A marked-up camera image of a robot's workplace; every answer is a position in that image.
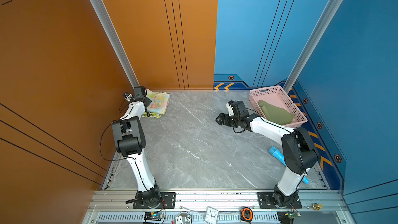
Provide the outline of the olive green skirt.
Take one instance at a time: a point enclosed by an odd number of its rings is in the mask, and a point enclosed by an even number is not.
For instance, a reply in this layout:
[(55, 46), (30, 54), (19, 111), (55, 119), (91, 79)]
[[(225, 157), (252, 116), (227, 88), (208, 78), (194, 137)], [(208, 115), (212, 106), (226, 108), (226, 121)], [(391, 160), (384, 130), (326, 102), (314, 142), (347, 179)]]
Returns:
[(290, 124), (294, 119), (294, 114), (289, 113), (284, 108), (276, 107), (263, 100), (260, 100), (258, 102), (258, 105), (262, 110), (265, 118), (276, 124)]

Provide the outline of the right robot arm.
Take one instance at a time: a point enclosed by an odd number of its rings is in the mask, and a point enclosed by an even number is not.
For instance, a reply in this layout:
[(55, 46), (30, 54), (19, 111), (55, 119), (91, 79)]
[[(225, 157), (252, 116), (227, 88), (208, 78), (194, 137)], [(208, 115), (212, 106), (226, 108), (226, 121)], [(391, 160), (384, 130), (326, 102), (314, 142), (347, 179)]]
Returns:
[(303, 127), (294, 129), (278, 125), (257, 113), (250, 114), (242, 101), (229, 101), (227, 109), (227, 113), (218, 115), (217, 124), (261, 134), (282, 146), (286, 166), (274, 187), (271, 204), (277, 208), (293, 206), (299, 198), (299, 184), (320, 158), (308, 131)]

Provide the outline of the brass round knob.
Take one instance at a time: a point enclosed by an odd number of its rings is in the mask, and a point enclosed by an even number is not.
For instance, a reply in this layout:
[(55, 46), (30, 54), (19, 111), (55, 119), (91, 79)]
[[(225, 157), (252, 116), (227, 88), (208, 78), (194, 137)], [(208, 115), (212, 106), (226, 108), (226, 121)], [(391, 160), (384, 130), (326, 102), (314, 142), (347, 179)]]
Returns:
[(323, 205), (322, 205), (322, 204), (319, 204), (319, 203), (314, 203), (314, 204), (313, 204), (313, 209), (316, 210), (316, 211), (319, 211), (319, 210), (321, 210), (322, 208), (323, 208)]

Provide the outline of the pink plastic basket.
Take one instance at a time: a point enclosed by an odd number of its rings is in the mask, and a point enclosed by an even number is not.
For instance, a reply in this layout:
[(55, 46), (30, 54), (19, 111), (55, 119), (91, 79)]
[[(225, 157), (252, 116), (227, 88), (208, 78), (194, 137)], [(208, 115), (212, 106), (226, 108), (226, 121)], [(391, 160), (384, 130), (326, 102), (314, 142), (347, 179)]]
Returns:
[(298, 108), (298, 105), (292, 101), (291, 97), (283, 90), (281, 86), (272, 86), (250, 90), (249, 100), (254, 111), (262, 116), (264, 119), (266, 118), (258, 105), (258, 102), (260, 100), (266, 101), (276, 107), (284, 108), (289, 113), (294, 114), (293, 121), (290, 124), (283, 125), (285, 127), (296, 128), (307, 122), (306, 116), (302, 113), (302, 111)]

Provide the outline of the pastel floral skirt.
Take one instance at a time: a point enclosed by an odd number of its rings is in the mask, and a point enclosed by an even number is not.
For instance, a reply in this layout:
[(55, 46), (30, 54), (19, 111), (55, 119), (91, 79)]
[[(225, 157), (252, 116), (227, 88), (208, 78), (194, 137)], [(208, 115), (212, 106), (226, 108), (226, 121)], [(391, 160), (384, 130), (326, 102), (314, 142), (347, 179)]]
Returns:
[(151, 103), (147, 107), (150, 114), (165, 115), (171, 95), (167, 92), (154, 92), (147, 90), (147, 97)]

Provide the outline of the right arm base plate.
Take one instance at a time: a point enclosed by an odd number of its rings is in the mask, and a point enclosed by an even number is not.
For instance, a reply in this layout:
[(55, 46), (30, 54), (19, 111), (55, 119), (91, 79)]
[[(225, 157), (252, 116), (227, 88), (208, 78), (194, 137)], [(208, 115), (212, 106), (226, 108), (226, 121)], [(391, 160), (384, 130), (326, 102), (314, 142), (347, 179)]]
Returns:
[(302, 203), (299, 198), (299, 191), (291, 196), (284, 196), (280, 192), (258, 192), (258, 202), (261, 209), (271, 208), (295, 208), (301, 209)]

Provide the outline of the orange black tape measure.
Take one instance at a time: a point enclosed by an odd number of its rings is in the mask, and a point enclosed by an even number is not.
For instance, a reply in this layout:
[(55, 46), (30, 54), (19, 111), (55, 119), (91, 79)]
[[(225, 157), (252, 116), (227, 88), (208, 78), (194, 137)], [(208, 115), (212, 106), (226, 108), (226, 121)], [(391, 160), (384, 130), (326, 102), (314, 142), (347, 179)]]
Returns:
[(249, 207), (243, 207), (240, 210), (240, 220), (246, 223), (251, 223), (253, 220), (254, 214)]

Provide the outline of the green circuit board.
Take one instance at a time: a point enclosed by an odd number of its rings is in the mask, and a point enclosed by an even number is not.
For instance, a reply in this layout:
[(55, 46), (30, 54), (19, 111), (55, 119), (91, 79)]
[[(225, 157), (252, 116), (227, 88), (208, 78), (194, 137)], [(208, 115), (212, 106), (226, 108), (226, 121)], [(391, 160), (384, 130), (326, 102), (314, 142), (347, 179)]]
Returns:
[(164, 215), (155, 212), (145, 212), (143, 216), (144, 224), (162, 224), (164, 221)]

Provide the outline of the white square clock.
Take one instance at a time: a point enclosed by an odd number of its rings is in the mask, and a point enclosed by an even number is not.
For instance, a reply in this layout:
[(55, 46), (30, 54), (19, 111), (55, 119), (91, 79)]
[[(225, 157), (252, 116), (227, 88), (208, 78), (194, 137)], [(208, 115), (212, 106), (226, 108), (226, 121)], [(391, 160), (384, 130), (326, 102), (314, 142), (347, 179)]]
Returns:
[(213, 207), (207, 207), (204, 221), (207, 224), (217, 224), (219, 211)]

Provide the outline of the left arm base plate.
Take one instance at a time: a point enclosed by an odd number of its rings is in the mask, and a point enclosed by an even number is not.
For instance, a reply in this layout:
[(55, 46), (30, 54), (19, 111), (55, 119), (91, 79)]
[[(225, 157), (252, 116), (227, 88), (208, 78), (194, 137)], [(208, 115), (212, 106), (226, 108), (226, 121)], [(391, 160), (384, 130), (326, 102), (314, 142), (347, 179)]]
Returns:
[(176, 202), (176, 193), (171, 191), (160, 192), (160, 197), (154, 197), (151, 194), (139, 193), (133, 204), (134, 209), (174, 209)]

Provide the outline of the white power plug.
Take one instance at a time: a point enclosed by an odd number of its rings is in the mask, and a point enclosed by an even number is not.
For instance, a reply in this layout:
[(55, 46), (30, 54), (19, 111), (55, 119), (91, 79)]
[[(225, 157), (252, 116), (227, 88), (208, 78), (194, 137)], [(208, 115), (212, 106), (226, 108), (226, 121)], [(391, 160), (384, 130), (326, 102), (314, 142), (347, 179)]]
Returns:
[(174, 224), (192, 224), (192, 216), (188, 212), (180, 212), (175, 217)]

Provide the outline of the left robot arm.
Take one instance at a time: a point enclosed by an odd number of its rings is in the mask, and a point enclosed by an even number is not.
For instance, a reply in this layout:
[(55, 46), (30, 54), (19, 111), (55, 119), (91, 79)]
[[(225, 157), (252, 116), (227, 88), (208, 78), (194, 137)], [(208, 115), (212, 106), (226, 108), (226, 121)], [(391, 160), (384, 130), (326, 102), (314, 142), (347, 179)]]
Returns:
[(116, 152), (120, 153), (131, 166), (137, 181), (137, 193), (134, 200), (142, 207), (157, 208), (162, 204), (159, 187), (151, 174), (145, 155), (146, 138), (141, 124), (143, 114), (149, 114), (147, 107), (151, 99), (147, 97), (147, 89), (135, 87), (134, 93), (125, 93), (128, 101), (123, 116), (112, 123), (112, 131)]

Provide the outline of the light blue plastic tube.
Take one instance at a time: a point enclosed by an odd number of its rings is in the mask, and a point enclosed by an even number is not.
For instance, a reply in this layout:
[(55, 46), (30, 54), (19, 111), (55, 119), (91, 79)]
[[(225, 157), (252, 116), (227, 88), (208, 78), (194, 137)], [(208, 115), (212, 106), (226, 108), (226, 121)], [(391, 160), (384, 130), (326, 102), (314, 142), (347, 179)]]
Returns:
[[(283, 154), (276, 147), (271, 147), (268, 151), (274, 158), (276, 158), (286, 167), (285, 158)], [(309, 183), (309, 179), (306, 176), (303, 177), (303, 183), (305, 184)]]

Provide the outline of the lemon print skirt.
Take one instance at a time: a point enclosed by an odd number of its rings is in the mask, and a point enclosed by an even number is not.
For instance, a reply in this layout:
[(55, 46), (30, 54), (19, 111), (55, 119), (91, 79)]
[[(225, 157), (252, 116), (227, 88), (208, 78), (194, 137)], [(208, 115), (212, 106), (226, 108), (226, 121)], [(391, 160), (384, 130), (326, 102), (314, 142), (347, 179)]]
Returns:
[(151, 112), (144, 112), (144, 113), (142, 114), (142, 117), (145, 117), (145, 118), (157, 118), (157, 119), (159, 119), (159, 118), (161, 118), (162, 116), (163, 116), (162, 114), (151, 113)]

